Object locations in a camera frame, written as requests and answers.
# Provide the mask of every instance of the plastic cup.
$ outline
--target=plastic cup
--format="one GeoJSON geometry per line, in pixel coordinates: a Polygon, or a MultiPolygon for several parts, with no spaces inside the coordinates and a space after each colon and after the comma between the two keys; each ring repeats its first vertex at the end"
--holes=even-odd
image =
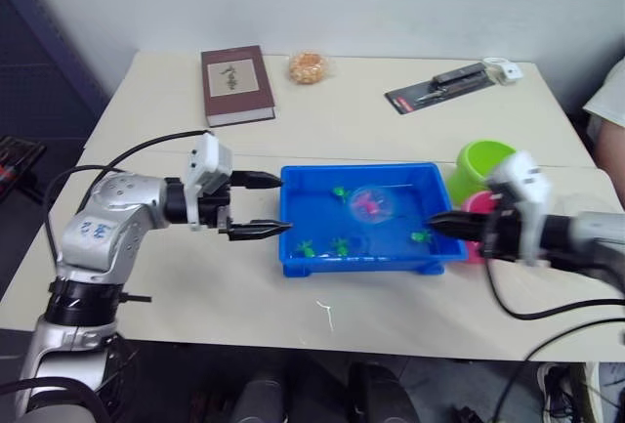
{"type": "Polygon", "coordinates": [[[474,193],[486,190],[486,176],[514,152],[514,148],[490,140],[477,140],[462,148],[456,159],[456,170],[445,183],[454,204],[461,205],[474,193]]]}
{"type": "MultiPolygon", "coordinates": [[[[492,213],[496,202],[491,196],[492,192],[488,190],[474,193],[462,204],[462,211],[484,215],[492,213]]],[[[467,264],[480,264],[483,259],[479,254],[479,242],[468,240],[465,244],[467,246],[467,260],[465,262],[467,264]]]]}

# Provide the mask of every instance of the book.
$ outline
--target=book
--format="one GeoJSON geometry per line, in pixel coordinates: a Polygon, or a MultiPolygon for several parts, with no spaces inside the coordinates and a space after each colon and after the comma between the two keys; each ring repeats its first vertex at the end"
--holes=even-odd
{"type": "Polygon", "coordinates": [[[210,127],[275,118],[258,45],[202,52],[204,110],[210,127]]]}

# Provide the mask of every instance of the blue tray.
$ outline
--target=blue tray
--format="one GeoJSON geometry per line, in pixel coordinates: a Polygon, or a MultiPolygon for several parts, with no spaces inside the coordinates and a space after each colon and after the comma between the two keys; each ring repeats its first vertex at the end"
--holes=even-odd
{"type": "Polygon", "coordinates": [[[425,225],[451,209],[435,164],[286,166],[281,177],[280,218],[293,223],[280,236],[286,276],[397,270],[440,275],[444,262],[467,258],[464,242],[425,225]]]}

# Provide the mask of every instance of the white sleeve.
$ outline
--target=white sleeve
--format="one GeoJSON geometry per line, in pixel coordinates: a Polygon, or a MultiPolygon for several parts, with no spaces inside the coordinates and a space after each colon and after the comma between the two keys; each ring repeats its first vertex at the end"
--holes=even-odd
{"type": "Polygon", "coordinates": [[[625,127],[625,60],[614,66],[584,110],[625,127]]]}

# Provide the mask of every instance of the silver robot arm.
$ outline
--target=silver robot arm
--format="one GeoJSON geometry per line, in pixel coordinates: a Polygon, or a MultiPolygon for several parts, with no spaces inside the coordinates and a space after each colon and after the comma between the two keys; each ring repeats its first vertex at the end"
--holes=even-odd
{"type": "MultiPolygon", "coordinates": [[[[200,225],[217,228],[230,240],[282,233],[289,224],[274,220],[235,224],[229,216],[230,187],[280,185],[271,174],[232,171],[229,150],[210,134],[200,137],[191,152],[184,185],[179,179],[107,175],[63,232],[57,277],[50,286],[46,312],[37,320],[21,379],[68,377],[98,390],[115,339],[119,303],[149,301],[123,291],[146,233],[171,223],[190,224],[194,230],[200,225]]],[[[54,404],[55,393],[50,391],[54,389],[18,393],[18,416],[54,404]]]]}

